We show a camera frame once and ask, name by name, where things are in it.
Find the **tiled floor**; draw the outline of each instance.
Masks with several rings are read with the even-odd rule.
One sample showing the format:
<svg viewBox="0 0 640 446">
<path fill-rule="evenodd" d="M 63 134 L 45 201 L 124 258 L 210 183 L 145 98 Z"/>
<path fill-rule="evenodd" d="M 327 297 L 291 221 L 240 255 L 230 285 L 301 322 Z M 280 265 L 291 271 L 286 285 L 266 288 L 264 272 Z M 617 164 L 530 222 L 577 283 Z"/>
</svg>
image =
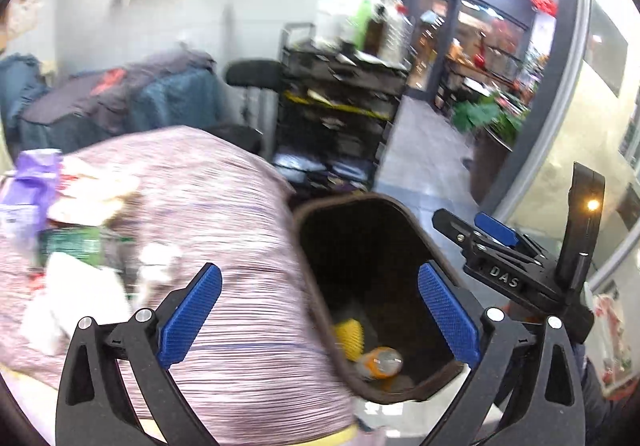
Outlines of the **tiled floor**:
<svg viewBox="0 0 640 446">
<path fill-rule="evenodd" d="M 446 208 L 472 223 L 478 205 L 469 194 L 469 172 L 462 160 L 472 155 L 470 140 L 425 102 L 404 98 L 383 158 L 375 190 L 407 206 L 425 231 L 460 272 L 460 248 L 431 224 L 434 211 Z M 506 298 L 464 275 L 485 307 L 504 305 Z"/>
</svg>

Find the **blue gripper pad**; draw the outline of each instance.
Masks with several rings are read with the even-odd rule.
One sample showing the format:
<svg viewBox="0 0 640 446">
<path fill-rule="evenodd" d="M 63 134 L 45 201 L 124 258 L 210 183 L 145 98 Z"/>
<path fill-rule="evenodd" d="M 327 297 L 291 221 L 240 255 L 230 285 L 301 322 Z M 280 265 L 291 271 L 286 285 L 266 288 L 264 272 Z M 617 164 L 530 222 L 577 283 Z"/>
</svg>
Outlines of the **blue gripper pad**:
<svg viewBox="0 0 640 446">
<path fill-rule="evenodd" d="M 475 368 L 480 362 L 478 328 L 430 264 L 420 267 L 418 291 L 453 356 L 469 368 Z"/>
<path fill-rule="evenodd" d="M 512 247 L 518 243 L 518 236 L 515 231 L 493 217 L 489 217 L 486 213 L 480 212 L 477 214 L 474 224 L 476 228 L 493 237 L 503 246 Z"/>
<path fill-rule="evenodd" d="M 169 368 L 184 359 L 211 309 L 218 301 L 220 292 L 222 292 L 222 274 L 216 266 L 212 265 L 184 297 L 160 331 L 157 357 L 162 368 Z"/>
</svg>

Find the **metal screw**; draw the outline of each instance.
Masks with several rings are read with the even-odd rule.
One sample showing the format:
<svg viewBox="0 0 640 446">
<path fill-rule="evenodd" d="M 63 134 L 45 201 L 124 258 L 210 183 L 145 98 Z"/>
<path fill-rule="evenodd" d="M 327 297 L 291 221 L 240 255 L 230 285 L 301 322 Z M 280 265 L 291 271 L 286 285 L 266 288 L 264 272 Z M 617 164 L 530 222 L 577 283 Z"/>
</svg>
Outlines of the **metal screw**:
<svg viewBox="0 0 640 446">
<path fill-rule="evenodd" d="M 84 318 L 82 318 L 78 322 L 78 327 L 81 329 L 88 329 L 89 327 L 91 327 L 91 318 L 88 316 L 85 316 Z"/>
<path fill-rule="evenodd" d="M 504 320 L 504 312 L 502 312 L 497 307 L 490 307 L 489 309 L 487 309 L 486 315 L 489 317 L 489 320 L 492 320 L 492 321 Z"/>
<path fill-rule="evenodd" d="M 549 316 L 549 319 L 547 321 L 549 322 L 549 325 L 554 329 L 559 329 L 562 327 L 562 320 L 558 316 Z"/>
<path fill-rule="evenodd" d="M 140 309 L 136 312 L 136 320 L 140 323 L 151 320 L 151 309 Z"/>
</svg>

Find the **black chair backrest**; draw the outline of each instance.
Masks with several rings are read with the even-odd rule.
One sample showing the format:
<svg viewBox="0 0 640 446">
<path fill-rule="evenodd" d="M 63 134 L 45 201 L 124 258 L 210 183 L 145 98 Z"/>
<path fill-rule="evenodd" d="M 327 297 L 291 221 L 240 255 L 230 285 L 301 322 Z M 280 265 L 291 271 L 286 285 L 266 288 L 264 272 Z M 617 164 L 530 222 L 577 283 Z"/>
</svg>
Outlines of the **black chair backrest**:
<svg viewBox="0 0 640 446">
<path fill-rule="evenodd" d="M 232 87 L 282 89 L 282 64 L 277 60 L 237 60 L 226 67 L 226 84 Z"/>
</svg>

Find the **white tissue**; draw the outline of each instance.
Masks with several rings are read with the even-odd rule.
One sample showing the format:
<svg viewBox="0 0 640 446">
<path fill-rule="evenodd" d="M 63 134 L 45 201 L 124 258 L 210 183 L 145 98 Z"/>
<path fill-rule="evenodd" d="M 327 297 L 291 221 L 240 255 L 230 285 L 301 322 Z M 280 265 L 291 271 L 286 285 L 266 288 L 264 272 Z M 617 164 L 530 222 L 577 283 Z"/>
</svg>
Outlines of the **white tissue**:
<svg viewBox="0 0 640 446">
<path fill-rule="evenodd" d="M 147 244 L 140 251 L 138 289 L 132 302 L 134 309 L 145 306 L 154 286 L 170 285 L 177 260 L 182 256 L 180 248 L 156 242 Z"/>
<path fill-rule="evenodd" d="M 38 291 L 28 302 L 20 334 L 27 338 L 32 349 L 39 350 L 46 356 L 55 356 L 62 352 L 63 332 L 54 320 L 45 293 Z"/>
<path fill-rule="evenodd" d="M 113 269 L 97 269 L 66 253 L 53 253 L 45 281 L 51 312 L 68 336 L 73 336 L 84 316 L 92 316 L 102 325 L 124 322 L 132 314 L 122 282 Z"/>
</svg>

